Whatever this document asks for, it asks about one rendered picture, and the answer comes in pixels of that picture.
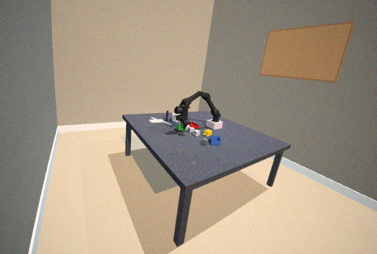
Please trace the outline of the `red tray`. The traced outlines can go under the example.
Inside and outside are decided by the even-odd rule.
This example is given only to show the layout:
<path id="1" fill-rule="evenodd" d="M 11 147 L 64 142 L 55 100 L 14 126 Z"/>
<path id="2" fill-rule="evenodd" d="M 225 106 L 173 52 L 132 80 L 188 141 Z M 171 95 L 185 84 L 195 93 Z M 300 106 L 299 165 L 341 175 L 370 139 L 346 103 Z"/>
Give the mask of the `red tray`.
<path id="1" fill-rule="evenodd" d="M 195 124 L 194 122 L 191 122 L 191 124 L 189 124 L 190 127 L 194 127 L 194 128 L 199 128 L 199 125 Z"/>

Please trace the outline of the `yellow block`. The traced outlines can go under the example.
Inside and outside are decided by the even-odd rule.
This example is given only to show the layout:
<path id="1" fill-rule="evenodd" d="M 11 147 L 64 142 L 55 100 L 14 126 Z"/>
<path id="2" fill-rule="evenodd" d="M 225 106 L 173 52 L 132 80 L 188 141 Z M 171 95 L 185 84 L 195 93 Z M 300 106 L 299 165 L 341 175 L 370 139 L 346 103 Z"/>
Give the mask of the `yellow block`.
<path id="1" fill-rule="evenodd" d="M 212 131 L 211 130 L 205 130 L 204 131 L 204 134 L 203 135 L 205 135 L 205 136 L 210 136 L 212 134 Z"/>

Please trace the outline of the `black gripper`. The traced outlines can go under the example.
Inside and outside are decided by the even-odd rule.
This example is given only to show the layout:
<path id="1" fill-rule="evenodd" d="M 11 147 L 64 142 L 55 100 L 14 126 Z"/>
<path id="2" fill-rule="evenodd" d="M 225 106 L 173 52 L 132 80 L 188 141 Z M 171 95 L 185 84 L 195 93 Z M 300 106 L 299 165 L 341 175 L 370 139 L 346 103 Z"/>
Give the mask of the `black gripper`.
<path id="1" fill-rule="evenodd" d="M 181 113 L 181 115 L 183 115 L 183 120 L 180 120 L 180 121 L 181 121 L 181 124 L 183 124 L 183 129 L 185 130 L 187 125 L 191 124 L 191 122 L 188 121 L 188 118 L 187 118 L 188 113 L 187 114 Z"/>

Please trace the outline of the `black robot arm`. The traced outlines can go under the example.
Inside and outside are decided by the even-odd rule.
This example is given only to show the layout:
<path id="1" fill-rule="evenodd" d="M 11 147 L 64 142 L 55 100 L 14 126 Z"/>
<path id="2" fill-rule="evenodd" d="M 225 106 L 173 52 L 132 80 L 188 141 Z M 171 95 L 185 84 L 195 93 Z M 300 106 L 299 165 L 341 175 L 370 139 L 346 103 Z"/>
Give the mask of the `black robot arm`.
<path id="1" fill-rule="evenodd" d="M 210 99 L 210 94 L 204 93 L 202 91 L 198 91 L 195 94 L 193 94 L 192 96 L 190 96 L 189 98 L 183 99 L 182 102 L 180 103 L 180 105 L 175 107 L 175 109 L 174 109 L 175 114 L 180 114 L 180 113 L 187 114 L 188 109 L 190 108 L 189 105 L 191 104 L 192 101 L 194 101 L 199 96 L 201 96 L 204 100 L 206 100 L 209 107 L 211 108 L 211 113 L 213 115 L 212 121 L 219 122 L 219 117 L 221 117 L 219 110 L 216 109 L 214 104 L 212 103 L 212 101 Z M 176 120 L 177 121 L 183 120 L 183 115 L 177 115 Z"/>

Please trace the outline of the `blue tray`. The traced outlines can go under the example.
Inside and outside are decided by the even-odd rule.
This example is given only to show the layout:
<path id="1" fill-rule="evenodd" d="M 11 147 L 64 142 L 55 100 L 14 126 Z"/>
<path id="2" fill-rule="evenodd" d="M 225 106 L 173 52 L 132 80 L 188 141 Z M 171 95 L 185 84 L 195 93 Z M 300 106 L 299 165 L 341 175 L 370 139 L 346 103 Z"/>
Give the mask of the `blue tray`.
<path id="1" fill-rule="evenodd" d="M 210 144 L 214 146 L 220 146 L 221 144 L 221 139 L 220 136 L 210 136 Z"/>

